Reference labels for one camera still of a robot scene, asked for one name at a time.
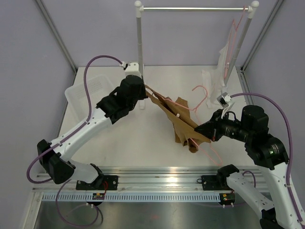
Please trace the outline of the brown tank top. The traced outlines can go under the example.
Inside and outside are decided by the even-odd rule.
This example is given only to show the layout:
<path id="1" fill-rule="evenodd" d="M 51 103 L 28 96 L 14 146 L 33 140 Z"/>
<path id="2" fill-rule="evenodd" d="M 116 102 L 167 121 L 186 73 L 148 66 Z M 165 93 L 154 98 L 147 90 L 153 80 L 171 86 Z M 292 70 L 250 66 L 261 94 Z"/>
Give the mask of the brown tank top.
<path id="1" fill-rule="evenodd" d="M 145 89 L 148 98 L 165 112 L 173 124 L 176 143 L 187 146 L 191 153 L 196 153 L 202 143 L 211 143 L 209 138 L 195 131 L 198 124 L 191 119 L 188 101 L 180 97 L 173 101 L 147 85 Z"/>

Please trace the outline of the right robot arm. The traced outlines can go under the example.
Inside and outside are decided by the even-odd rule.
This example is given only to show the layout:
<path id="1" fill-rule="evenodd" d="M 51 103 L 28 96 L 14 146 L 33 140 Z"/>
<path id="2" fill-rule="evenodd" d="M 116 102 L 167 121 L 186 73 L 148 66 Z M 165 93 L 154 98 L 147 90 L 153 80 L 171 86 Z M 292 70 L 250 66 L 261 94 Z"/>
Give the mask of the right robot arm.
<path id="1" fill-rule="evenodd" d="M 218 187 L 238 193 L 257 214 L 263 229 L 303 229 L 304 212 L 300 202 L 290 197 L 295 190 L 287 181 L 290 177 L 288 154 L 282 141 L 268 133 L 268 115 L 256 105 L 245 106 L 241 120 L 231 120 L 229 114 L 218 109 L 195 131 L 213 142 L 223 136 L 243 142 L 246 153 L 264 177 L 271 199 L 250 184 L 234 165 L 218 169 Z"/>

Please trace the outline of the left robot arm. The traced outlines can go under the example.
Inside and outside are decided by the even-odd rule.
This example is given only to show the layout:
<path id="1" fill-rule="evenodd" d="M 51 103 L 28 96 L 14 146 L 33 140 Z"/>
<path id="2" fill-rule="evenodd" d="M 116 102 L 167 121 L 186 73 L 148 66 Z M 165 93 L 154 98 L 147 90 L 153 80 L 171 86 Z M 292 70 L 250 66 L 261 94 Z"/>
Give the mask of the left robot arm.
<path id="1" fill-rule="evenodd" d="M 97 190 L 103 184 L 104 174 L 93 163 L 73 161 L 73 155 L 91 138 L 128 115 L 139 100 L 147 98 L 143 79 L 128 75 L 108 96 L 102 98 L 91 111 L 89 120 L 78 123 L 74 128 L 51 142 L 41 140 L 37 144 L 39 162 L 55 184 L 70 179 L 86 183 Z"/>

